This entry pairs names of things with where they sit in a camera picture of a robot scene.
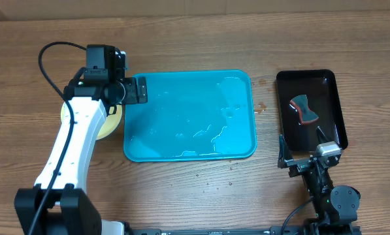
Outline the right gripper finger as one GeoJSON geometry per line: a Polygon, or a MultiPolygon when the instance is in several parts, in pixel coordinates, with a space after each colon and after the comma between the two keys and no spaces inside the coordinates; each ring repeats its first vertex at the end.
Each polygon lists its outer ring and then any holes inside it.
{"type": "Polygon", "coordinates": [[[292,165],[293,156],[287,146],[284,136],[279,136],[278,168],[287,168],[292,165]]]}
{"type": "Polygon", "coordinates": [[[320,126],[317,126],[317,128],[316,128],[316,134],[317,134],[318,142],[319,142],[320,144],[324,144],[324,143],[330,142],[330,139],[327,138],[327,136],[326,136],[325,133],[322,131],[322,129],[321,129],[320,126]]]}

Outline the orange and dark sponge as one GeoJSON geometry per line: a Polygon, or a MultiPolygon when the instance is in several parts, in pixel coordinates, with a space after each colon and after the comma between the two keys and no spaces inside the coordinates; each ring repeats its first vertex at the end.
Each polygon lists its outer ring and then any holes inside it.
{"type": "Polygon", "coordinates": [[[289,104],[298,114],[301,125],[308,125],[319,119],[319,116],[309,108],[306,95],[297,95],[290,100],[289,104]]]}

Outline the yellow-green plate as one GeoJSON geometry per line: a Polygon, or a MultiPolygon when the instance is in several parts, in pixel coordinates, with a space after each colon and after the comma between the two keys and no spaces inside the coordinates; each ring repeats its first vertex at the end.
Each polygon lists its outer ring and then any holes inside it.
{"type": "Polygon", "coordinates": [[[119,105],[106,108],[101,99],[91,97],[74,97],[63,105],[61,127],[57,139],[65,141],[70,129],[70,121],[74,122],[71,141],[99,140],[112,133],[122,118],[119,105]]]}

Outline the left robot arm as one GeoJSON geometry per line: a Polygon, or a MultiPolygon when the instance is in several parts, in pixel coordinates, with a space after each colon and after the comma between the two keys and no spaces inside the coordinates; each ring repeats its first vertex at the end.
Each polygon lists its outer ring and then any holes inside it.
{"type": "Polygon", "coordinates": [[[24,234],[132,234],[129,224],[107,221],[86,194],[97,135],[119,106],[148,101],[145,79],[126,77],[126,53],[84,47],[86,66],[63,90],[64,117],[52,152],[32,188],[18,189],[14,207],[24,234]]]}

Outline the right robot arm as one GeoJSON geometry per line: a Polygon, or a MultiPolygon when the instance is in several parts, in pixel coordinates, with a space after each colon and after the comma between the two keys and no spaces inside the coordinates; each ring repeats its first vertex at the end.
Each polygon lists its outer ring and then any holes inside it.
{"type": "Polygon", "coordinates": [[[358,235],[361,228],[352,225],[357,220],[361,194],[348,185],[333,184],[329,169],[339,163],[342,148],[329,140],[320,127],[316,129],[319,144],[307,159],[295,160],[283,135],[279,137],[278,168],[288,168],[291,178],[301,176],[310,198],[294,209],[285,219],[277,234],[336,234],[358,235]],[[303,225],[289,227],[289,220],[308,204],[312,204],[316,218],[303,225]]]}

